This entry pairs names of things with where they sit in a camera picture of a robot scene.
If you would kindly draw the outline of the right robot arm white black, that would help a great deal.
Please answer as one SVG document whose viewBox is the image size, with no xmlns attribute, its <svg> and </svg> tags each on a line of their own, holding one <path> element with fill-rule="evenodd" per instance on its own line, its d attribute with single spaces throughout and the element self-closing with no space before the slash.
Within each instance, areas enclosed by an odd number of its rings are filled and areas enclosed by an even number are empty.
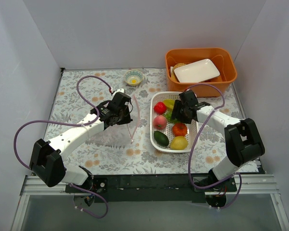
<svg viewBox="0 0 289 231">
<path fill-rule="evenodd" d="M 190 124 L 193 120 L 209 126 L 222 134 L 225 141 L 226 157 L 208 173 L 208 182 L 204 186 L 219 191 L 226 185 L 226 180 L 233 176 L 245 164 L 265 153 L 265 147 L 255 122 L 250 119 L 230 117 L 202 102 L 194 106 L 176 100 L 171 115 L 172 119 Z"/>
</svg>

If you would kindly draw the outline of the clear zip top bag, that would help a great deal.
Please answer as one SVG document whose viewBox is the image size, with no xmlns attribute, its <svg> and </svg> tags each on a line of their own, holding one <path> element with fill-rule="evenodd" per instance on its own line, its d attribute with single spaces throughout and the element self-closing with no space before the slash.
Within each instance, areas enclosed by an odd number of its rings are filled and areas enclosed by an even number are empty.
<svg viewBox="0 0 289 231">
<path fill-rule="evenodd" d="M 128 104 L 131 110 L 131 119 L 129 124 L 114 125 L 107 128 L 105 131 L 94 135 L 89 140 L 85 141 L 87 145 L 94 144 L 96 146 L 107 146 L 111 148 L 123 148 L 126 145 L 132 144 L 137 128 L 140 126 L 140 108 L 135 95 L 131 97 L 131 103 Z"/>
</svg>

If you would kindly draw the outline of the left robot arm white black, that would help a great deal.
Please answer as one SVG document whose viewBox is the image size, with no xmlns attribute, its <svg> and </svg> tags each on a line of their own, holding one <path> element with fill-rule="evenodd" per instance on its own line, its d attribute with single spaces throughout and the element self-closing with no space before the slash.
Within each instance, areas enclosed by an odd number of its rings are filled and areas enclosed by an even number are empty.
<svg viewBox="0 0 289 231">
<path fill-rule="evenodd" d="M 82 121 L 64 133 L 48 141 L 40 139 L 35 142 L 30 160 L 30 169 L 48 186 L 56 186 L 60 182 L 72 183 L 81 192 L 89 192 L 93 186 L 93 174 L 82 166 L 64 164 L 72 152 L 86 140 L 103 132 L 110 126 L 132 122 L 129 104 L 131 100 L 121 104 L 114 100 L 98 105 L 100 116 L 96 110 L 88 113 Z"/>
</svg>

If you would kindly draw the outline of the green grapes toy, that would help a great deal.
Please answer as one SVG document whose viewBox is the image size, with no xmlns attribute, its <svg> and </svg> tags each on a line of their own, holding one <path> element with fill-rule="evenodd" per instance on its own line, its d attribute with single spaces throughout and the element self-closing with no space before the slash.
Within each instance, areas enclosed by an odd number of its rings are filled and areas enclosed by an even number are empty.
<svg viewBox="0 0 289 231">
<path fill-rule="evenodd" d="M 171 118 L 171 115 L 172 115 L 172 111 L 167 111 L 163 116 L 167 119 L 167 121 L 169 123 L 172 123 L 172 124 L 176 124 L 176 123 L 179 123 L 180 121 L 177 120 L 177 119 L 172 119 Z"/>
</svg>

